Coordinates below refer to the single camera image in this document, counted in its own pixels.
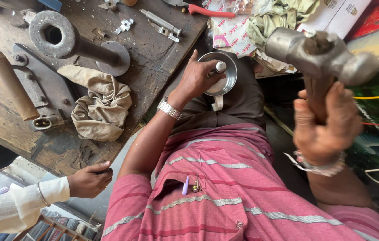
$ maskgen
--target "hammer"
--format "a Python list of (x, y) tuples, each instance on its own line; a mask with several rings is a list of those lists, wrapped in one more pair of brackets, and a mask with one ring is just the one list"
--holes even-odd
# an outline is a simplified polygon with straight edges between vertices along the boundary
[(318, 123), (326, 121), (326, 94), (335, 77), (347, 86), (368, 82), (379, 71), (379, 59), (372, 53), (357, 55), (335, 33), (301, 33), (279, 27), (270, 35), (265, 54), (290, 63), (304, 74), (309, 105)]

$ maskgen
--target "wooden workbench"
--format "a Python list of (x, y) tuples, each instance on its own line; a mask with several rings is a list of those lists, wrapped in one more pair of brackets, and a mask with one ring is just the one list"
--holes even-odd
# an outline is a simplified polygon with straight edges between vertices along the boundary
[[(103, 0), (62, 0), (61, 13), (79, 30), (81, 36), (95, 42), (116, 40), (123, 44), (131, 57), (128, 71), (117, 78), (131, 88), (133, 105), (128, 110), (124, 132), (113, 142), (99, 142), (78, 138), (72, 122), (45, 133), (34, 132), (24, 122), (15, 107), (0, 87), (0, 145), (16, 152), (33, 163), (44, 167), (57, 176), (71, 175), (88, 165), (114, 160), (140, 120), (171, 77), (181, 60), (202, 33), (207, 16), (182, 13), (180, 7), (169, 6), (162, 0), (139, 0), (133, 7), (119, 4), (119, 14), (98, 7)], [(139, 9), (151, 11), (182, 28), (180, 42), (176, 43), (157, 33)], [(119, 36), (112, 32), (121, 25), (119, 17), (134, 20), (129, 31)], [(39, 53), (33, 46), (29, 30), (11, 25), (22, 23), (22, 16), (11, 10), (0, 10), (0, 51), (12, 59), (12, 44), (23, 43)], [(96, 35), (96, 28), (105, 30), (110, 38)], [(73, 62), (68, 60), (44, 59), (56, 67)], [(97, 69), (96, 63), (79, 58), (83, 67)]]

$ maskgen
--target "crumpled cloth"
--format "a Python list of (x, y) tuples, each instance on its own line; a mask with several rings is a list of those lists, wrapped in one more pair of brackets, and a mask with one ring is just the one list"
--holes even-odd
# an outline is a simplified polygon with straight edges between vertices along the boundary
[(57, 72), (76, 84), (88, 88), (88, 95), (76, 101), (72, 120), (81, 139), (114, 141), (123, 132), (122, 126), (132, 105), (130, 88), (112, 75), (74, 65)]
[(295, 29), (296, 25), (307, 21), (319, 6), (319, 0), (276, 0), (272, 12), (249, 18), (246, 30), (249, 38), (264, 51), (267, 38), (278, 27)]

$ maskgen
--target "shirt button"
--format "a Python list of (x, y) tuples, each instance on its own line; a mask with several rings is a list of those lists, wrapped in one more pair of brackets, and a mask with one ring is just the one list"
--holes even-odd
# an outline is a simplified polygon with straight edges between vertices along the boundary
[(237, 228), (238, 230), (240, 230), (241, 228), (243, 228), (243, 225), (244, 225), (243, 222), (237, 222), (237, 224), (236, 224), (236, 228)]

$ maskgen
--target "purple pen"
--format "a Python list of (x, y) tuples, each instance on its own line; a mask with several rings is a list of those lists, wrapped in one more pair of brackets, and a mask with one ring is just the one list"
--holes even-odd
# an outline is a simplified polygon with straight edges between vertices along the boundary
[(189, 176), (186, 176), (186, 182), (183, 184), (182, 195), (186, 195), (188, 191)]

